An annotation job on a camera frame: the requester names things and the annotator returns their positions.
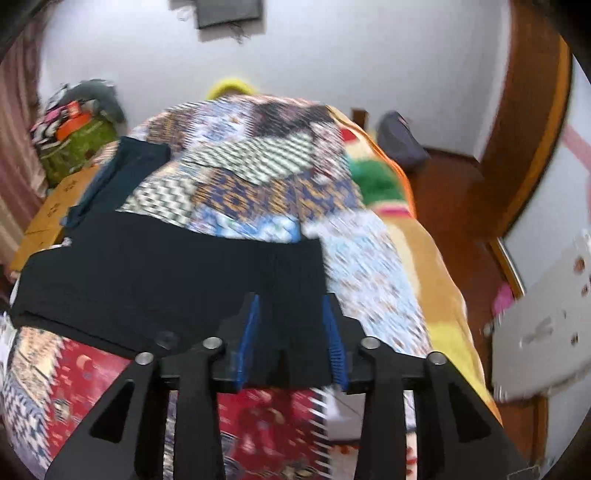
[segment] pink curtain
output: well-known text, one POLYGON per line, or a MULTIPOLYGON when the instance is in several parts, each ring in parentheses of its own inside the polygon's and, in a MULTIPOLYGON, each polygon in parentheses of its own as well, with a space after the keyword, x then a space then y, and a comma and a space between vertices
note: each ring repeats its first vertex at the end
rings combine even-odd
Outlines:
POLYGON ((43 202, 45 172, 29 138, 37 117, 43 10, 0 63, 0 267, 8 267, 43 202))

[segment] white wall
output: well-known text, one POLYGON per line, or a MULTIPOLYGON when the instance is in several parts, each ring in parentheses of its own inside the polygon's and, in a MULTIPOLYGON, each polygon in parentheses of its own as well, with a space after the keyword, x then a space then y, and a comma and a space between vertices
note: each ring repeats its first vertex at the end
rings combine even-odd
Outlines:
POLYGON ((62 82, 112 79, 133 126, 237 76, 262 92, 365 108, 372 124, 396 109, 419 142, 469 155, 494 121, 508 0, 266 0, 243 45, 227 27, 195 30, 169 1, 64 0, 43 45, 41 97, 62 82))
MULTIPOLYGON (((576 61, 566 124, 591 143, 591 85, 576 61)), ((588 169, 561 137, 540 185, 504 239, 526 289, 540 279, 577 233, 588 228, 589 181, 588 169)), ((543 473, 568 447, 590 407, 591 375, 550 397, 543 473)))
POLYGON ((500 23, 498 41, 496 44, 496 56, 492 76, 491 89, 488 95, 488 104, 484 111, 480 133, 476 139, 474 157, 482 161, 482 156, 486 150, 488 139, 491 136, 492 128, 495 125, 496 114, 499 111, 501 97, 505 90, 505 78, 507 76, 507 67, 509 65, 509 51, 511 49, 511 5, 510 0, 500 2, 500 23))

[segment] gray cloth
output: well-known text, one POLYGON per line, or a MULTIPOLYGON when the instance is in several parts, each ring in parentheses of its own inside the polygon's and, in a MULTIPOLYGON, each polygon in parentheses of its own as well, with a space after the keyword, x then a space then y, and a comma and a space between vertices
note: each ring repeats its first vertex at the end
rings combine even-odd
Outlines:
POLYGON ((427 151, 415 140, 406 120, 396 111, 386 113, 378 124, 378 145, 405 172, 422 165, 429 158, 427 151))

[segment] colorful blanket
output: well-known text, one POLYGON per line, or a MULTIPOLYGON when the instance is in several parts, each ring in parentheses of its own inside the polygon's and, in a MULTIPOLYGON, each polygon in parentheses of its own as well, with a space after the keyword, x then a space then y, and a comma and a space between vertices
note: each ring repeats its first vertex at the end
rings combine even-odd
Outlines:
MULTIPOLYGON (((209 235, 323 243, 327 284, 346 315, 396 351, 445 352, 493 408, 463 300, 414 219, 404 173, 344 116, 305 100, 232 97, 169 109, 131 136, 171 145, 173 159, 122 210, 209 235)), ((116 143, 95 157, 109 161, 116 143)), ((17 334, 0 398, 16 453, 42 478, 73 429, 128 361, 49 332, 17 334)), ((332 387, 219 395, 229 480, 353 478, 363 396, 332 387)), ((176 396, 164 475, 172 478, 176 396)), ((413 401, 405 396, 408 474, 413 401)))

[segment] cardboard box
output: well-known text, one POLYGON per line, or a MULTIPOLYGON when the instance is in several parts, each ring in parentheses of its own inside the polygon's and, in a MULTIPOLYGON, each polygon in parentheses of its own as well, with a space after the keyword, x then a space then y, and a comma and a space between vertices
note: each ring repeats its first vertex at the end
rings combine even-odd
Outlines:
POLYGON ((32 254, 61 242, 63 227, 60 220, 67 214, 68 208, 78 203, 99 169, 100 166, 93 166, 73 173, 50 193, 25 231, 10 264, 12 272, 20 272, 32 254))

